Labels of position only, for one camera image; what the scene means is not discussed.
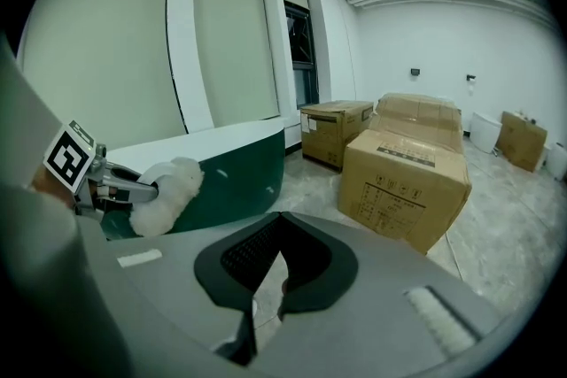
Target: concrete floor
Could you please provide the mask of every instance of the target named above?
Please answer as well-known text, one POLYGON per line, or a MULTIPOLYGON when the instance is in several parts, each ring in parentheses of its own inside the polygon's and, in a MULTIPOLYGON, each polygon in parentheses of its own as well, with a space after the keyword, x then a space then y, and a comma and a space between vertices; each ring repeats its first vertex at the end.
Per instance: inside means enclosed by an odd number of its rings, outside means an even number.
MULTIPOLYGON (((545 167, 531 174, 465 139, 472 192, 427 257, 490 300, 502 316, 539 297, 567 245, 567 186, 545 167)), ((295 152, 285 160, 282 193, 271 211, 293 211, 365 228, 337 210, 340 175, 295 152)), ((255 295, 261 349, 276 316, 287 267, 281 255, 255 295)))

